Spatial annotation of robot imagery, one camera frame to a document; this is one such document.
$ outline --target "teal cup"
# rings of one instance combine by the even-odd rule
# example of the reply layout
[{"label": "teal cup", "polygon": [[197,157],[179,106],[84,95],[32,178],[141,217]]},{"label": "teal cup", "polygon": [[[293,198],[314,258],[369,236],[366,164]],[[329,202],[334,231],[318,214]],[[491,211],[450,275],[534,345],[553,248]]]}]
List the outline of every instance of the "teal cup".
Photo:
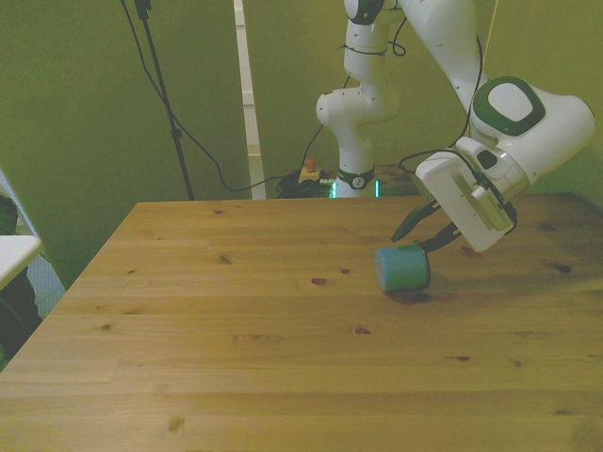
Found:
[{"label": "teal cup", "polygon": [[375,270],[384,292],[424,289],[430,285],[431,271],[427,252],[420,242],[375,252]]}]

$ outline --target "black stand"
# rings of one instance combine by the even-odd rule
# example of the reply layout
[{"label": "black stand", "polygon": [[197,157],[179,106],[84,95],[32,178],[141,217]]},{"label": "black stand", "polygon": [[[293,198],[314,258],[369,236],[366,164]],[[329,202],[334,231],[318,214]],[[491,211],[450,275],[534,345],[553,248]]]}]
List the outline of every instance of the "black stand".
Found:
[{"label": "black stand", "polygon": [[151,55],[153,56],[153,62],[155,64],[155,71],[157,72],[157,79],[159,81],[159,87],[161,88],[161,97],[163,98],[163,103],[166,106],[166,110],[168,110],[168,118],[170,119],[170,127],[171,127],[171,137],[173,138],[173,144],[176,146],[176,152],[178,153],[178,160],[180,161],[180,169],[182,170],[182,175],[185,179],[185,185],[187,186],[188,198],[191,201],[194,201],[195,198],[192,193],[192,187],[190,186],[190,179],[188,178],[187,164],[185,162],[185,156],[182,152],[182,145],[180,144],[180,138],[182,138],[182,131],[176,128],[176,124],[173,118],[173,113],[171,113],[170,101],[168,100],[168,92],[166,91],[166,86],[163,83],[163,75],[161,75],[161,68],[159,67],[159,58],[157,57],[157,52],[155,50],[155,45],[153,43],[153,37],[151,36],[151,29],[149,28],[149,14],[147,10],[151,9],[151,0],[134,0],[136,4],[136,10],[139,14],[139,19],[142,21],[144,26],[144,32],[147,35],[147,41],[149,42],[149,47],[151,49]]}]

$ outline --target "green wall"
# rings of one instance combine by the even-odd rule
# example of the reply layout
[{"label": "green wall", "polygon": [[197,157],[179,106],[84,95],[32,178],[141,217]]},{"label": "green wall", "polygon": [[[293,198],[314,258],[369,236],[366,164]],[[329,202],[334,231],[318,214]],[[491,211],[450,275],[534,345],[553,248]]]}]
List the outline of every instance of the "green wall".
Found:
[{"label": "green wall", "polygon": [[488,51],[491,77],[505,74],[582,98],[599,120],[593,143],[532,188],[572,192],[603,211],[603,2],[503,0]]},{"label": "green wall", "polygon": [[[247,185],[232,2],[155,0],[150,16],[173,111],[228,182]],[[187,198],[165,108],[118,1],[2,2],[0,79],[0,168],[66,286],[136,202]],[[183,143],[197,199],[250,197],[223,189]]]},{"label": "green wall", "polygon": [[[496,0],[475,3],[485,46]],[[264,171],[267,177],[280,175],[299,166],[320,127],[315,113],[320,94],[346,81],[343,50],[337,47],[345,43],[348,16],[343,0],[248,0],[245,17]],[[447,146],[464,125],[461,103],[412,27],[405,26],[399,42],[407,56],[387,55],[388,77],[399,91],[399,114],[365,130],[375,143],[377,164]],[[310,155],[322,167],[336,167],[333,135],[323,131]],[[275,196],[273,186],[268,195]]]}]

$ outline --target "wood knot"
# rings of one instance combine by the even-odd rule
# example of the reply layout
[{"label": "wood knot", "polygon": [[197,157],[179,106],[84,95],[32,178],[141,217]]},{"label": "wood knot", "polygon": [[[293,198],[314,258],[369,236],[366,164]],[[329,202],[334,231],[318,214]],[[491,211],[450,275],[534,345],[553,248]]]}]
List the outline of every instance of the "wood knot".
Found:
[{"label": "wood knot", "polygon": [[182,427],[185,426],[186,421],[187,420],[182,417],[174,417],[173,419],[170,420],[170,424],[168,425],[168,430],[170,431],[170,433],[175,433],[178,430],[181,430]]},{"label": "wood knot", "polygon": [[548,233],[556,233],[557,232],[557,228],[550,223],[540,223],[538,225],[538,229],[540,229],[541,231],[546,231]]},{"label": "wood knot", "polygon": [[428,301],[432,296],[430,294],[415,294],[415,301],[417,303],[424,303]]},{"label": "wood knot", "polygon": [[461,247],[461,251],[463,252],[463,254],[469,258],[473,258],[473,259],[483,259],[483,254],[481,254],[480,252],[476,252],[474,251],[472,248],[469,247]]},{"label": "wood knot", "polygon": [[551,263],[551,264],[547,264],[546,266],[549,268],[553,268],[553,269],[559,271],[560,273],[563,273],[566,275],[572,272],[572,267],[564,265],[564,264]]}]

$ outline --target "cable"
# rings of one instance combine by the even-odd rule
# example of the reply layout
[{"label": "cable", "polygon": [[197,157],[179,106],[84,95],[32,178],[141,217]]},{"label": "cable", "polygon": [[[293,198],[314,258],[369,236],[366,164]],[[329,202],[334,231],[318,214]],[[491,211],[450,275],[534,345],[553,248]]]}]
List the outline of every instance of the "cable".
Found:
[{"label": "cable", "polygon": [[[482,53],[482,50],[481,50],[481,41],[480,41],[479,37],[477,37],[476,40],[478,42],[478,49],[480,50],[480,71],[478,72],[478,81],[476,83],[475,89],[473,90],[473,95],[474,96],[475,96],[475,93],[478,92],[478,89],[480,88],[481,76],[483,74],[483,53]],[[464,122],[463,132],[459,135],[458,138],[456,138],[454,141],[452,141],[452,143],[450,143],[447,146],[447,151],[448,152],[457,154],[463,160],[464,160],[464,158],[459,153],[456,153],[455,151],[453,151],[451,149],[448,149],[448,148],[451,148],[452,146],[454,146],[459,139],[461,139],[462,137],[464,137],[464,134],[466,133],[467,128],[469,127],[469,121],[470,121],[470,119],[471,119],[471,105],[469,106],[469,111],[467,112],[467,116],[466,116],[466,119],[465,119],[465,122]],[[437,150],[434,150],[434,151],[423,151],[421,153],[414,153],[412,155],[408,155],[407,157],[404,157],[404,158],[402,158],[400,160],[400,162],[398,163],[398,168],[400,168],[402,171],[404,171],[404,172],[406,172],[408,174],[415,174],[416,173],[415,170],[410,170],[410,169],[407,169],[406,167],[404,167],[404,162],[406,162],[407,160],[410,160],[412,158],[415,158],[415,157],[420,157],[421,155],[427,155],[427,154],[430,154],[430,153],[438,153],[440,151],[444,151],[444,150],[437,149]]]},{"label": "cable", "polygon": [[[478,43],[478,49],[480,51],[480,71],[478,72],[478,81],[476,82],[475,89],[473,90],[473,96],[475,96],[476,92],[478,92],[478,89],[480,88],[481,76],[483,74],[483,51],[481,49],[481,41],[480,41],[479,37],[476,37],[476,40],[477,40],[477,43]],[[433,151],[423,151],[421,153],[414,153],[412,155],[408,155],[408,156],[402,158],[399,161],[398,167],[402,171],[404,171],[404,172],[406,172],[408,174],[416,174],[416,170],[407,169],[404,166],[404,162],[406,162],[406,161],[408,161],[408,160],[410,160],[412,158],[419,157],[421,155],[428,155],[428,154],[433,154],[433,153],[453,153],[454,155],[456,155],[457,157],[459,157],[461,160],[463,160],[463,162],[469,168],[469,170],[471,171],[471,174],[473,175],[473,177],[475,178],[475,180],[478,182],[478,184],[480,184],[481,186],[487,186],[492,191],[492,193],[496,196],[497,201],[500,204],[500,207],[505,210],[506,214],[513,221],[513,227],[512,227],[512,229],[506,233],[506,234],[510,234],[517,227],[517,211],[513,208],[513,206],[511,205],[510,202],[505,202],[505,200],[504,200],[502,194],[500,193],[500,191],[496,188],[496,186],[492,183],[492,181],[490,181],[490,179],[488,179],[485,176],[485,174],[481,173],[480,171],[475,170],[473,168],[473,165],[471,165],[471,163],[464,157],[464,155],[462,155],[458,151],[454,151],[454,150],[450,149],[452,146],[454,146],[456,144],[456,142],[459,139],[461,139],[462,137],[464,137],[464,134],[466,133],[467,128],[469,126],[470,119],[471,119],[471,105],[469,105],[469,110],[467,112],[466,120],[464,122],[463,132],[459,135],[459,137],[457,139],[455,139],[454,141],[452,141],[452,143],[450,145],[448,145],[446,149],[436,149],[436,150],[433,150]]]},{"label": "cable", "polygon": [[[396,6],[394,7],[394,9],[398,9],[398,2],[396,2]],[[405,57],[406,56],[406,47],[404,47],[401,44],[398,44],[398,36],[399,36],[399,32],[402,31],[402,28],[404,27],[404,24],[406,24],[406,22],[408,21],[408,18],[404,18],[404,20],[402,21],[402,23],[399,25],[398,31],[396,32],[396,36],[394,37],[394,40],[391,40],[389,43],[392,44],[392,52],[394,52],[394,55],[396,57]],[[400,49],[402,49],[403,53],[399,54],[396,50],[396,48],[399,47]]]},{"label": "cable", "polygon": [[[243,188],[231,188],[228,186],[228,184],[226,183],[226,181],[224,180],[223,174],[222,174],[222,170],[220,167],[220,163],[214,158],[214,156],[205,148],[205,146],[199,142],[199,140],[197,140],[188,130],[187,128],[184,126],[183,123],[180,122],[180,120],[178,120],[178,118],[176,117],[176,115],[173,113],[173,111],[171,110],[171,108],[166,105],[166,101],[163,97],[163,95],[161,94],[161,91],[159,90],[159,87],[157,86],[155,80],[153,79],[153,77],[151,76],[151,73],[149,72],[149,69],[147,68],[146,62],[144,60],[144,54],[142,53],[142,47],[140,46],[140,41],[139,41],[139,36],[136,32],[136,28],[134,27],[134,23],[132,22],[132,18],[130,16],[130,12],[128,11],[128,8],[125,4],[125,0],[120,0],[123,6],[123,10],[125,11],[125,15],[127,17],[128,23],[130,24],[130,28],[132,30],[132,34],[134,36],[134,41],[136,42],[136,46],[139,50],[139,56],[140,56],[140,62],[142,63],[142,69],[145,71],[145,73],[147,74],[147,77],[149,78],[151,84],[153,85],[153,88],[155,89],[155,92],[157,93],[157,96],[159,96],[159,99],[161,99],[161,102],[164,104],[164,106],[166,108],[169,109],[171,116],[173,117],[174,121],[180,126],[180,128],[182,129],[182,131],[187,135],[188,138],[190,138],[190,140],[195,143],[199,149],[201,149],[205,155],[207,155],[207,157],[212,161],[212,163],[216,166],[216,169],[218,171],[218,176],[220,177],[220,182],[222,183],[222,185],[224,186],[224,188],[226,188],[228,191],[235,193],[235,192],[239,192],[239,191],[246,191],[246,190],[250,190],[252,188],[254,188],[255,186],[260,186],[268,181],[274,181],[274,180],[284,180],[286,178],[289,178],[289,176],[293,176],[294,174],[297,173],[297,177],[295,178],[295,180],[297,181],[300,177],[300,171],[298,170],[292,174],[286,175],[286,176],[273,176],[273,177],[269,177],[267,179],[264,179],[261,182],[258,182],[256,184],[253,184],[251,186],[246,186]],[[350,82],[350,77],[348,76],[348,79],[346,80],[346,83],[344,84],[343,88],[345,88],[348,83]],[[318,134],[320,133],[320,131],[322,130],[323,126],[321,125],[317,132],[315,133],[314,137],[310,140],[310,143],[308,144],[308,146],[305,149],[305,152],[303,154],[303,160],[301,162],[301,166],[303,167],[304,163],[305,163],[305,157],[308,154],[308,151],[310,150],[310,147],[312,146],[312,144],[314,143],[314,141],[316,140],[316,138],[318,137]],[[277,191],[280,189],[280,193],[281,192],[285,192],[285,190],[287,189],[291,189],[293,185],[290,184],[290,181],[287,181],[286,184],[283,184],[283,186],[281,186],[280,188],[277,187]]]},{"label": "cable", "polygon": [[[128,16],[128,21],[134,30],[134,25],[132,24],[132,19],[129,17],[129,12],[125,5],[125,0],[121,0],[123,8],[126,11]],[[192,192],[192,185],[190,183],[190,178],[188,177],[188,169],[187,162],[185,160],[184,151],[182,150],[182,144],[180,143],[180,138],[182,137],[182,132],[176,128],[174,123],[174,116],[170,107],[170,100],[168,98],[168,92],[166,90],[165,84],[163,83],[163,76],[161,74],[161,66],[159,64],[159,57],[157,56],[157,52],[155,50],[155,44],[153,42],[153,35],[151,33],[151,28],[149,26],[149,15],[147,13],[147,9],[151,8],[150,3],[145,2],[145,0],[135,0],[136,9],[139,14],[139,18],[142,21],[142,25],[144,26],[144,32],[147,37],[147,41],[149,42],[149,48],[151,50],[151,55],[153,57],[153,62],[155,64],[155,72],[157,74],[157,80],[159,83],[159,87],[161,88],[161,99],[163,101],[164,106],[166,107],[166,111],[168,113],[168,119],[170,121],[170,129],[171,129],[171,138],[173,139],[173,144],[176,148],[176,153],[178,155],[178,162],[180,163],[180,170],[182,171],[182,177],[185,182],[185,186],[187,188],[188,199],[190,201],[194,201],[195,197]]]}]

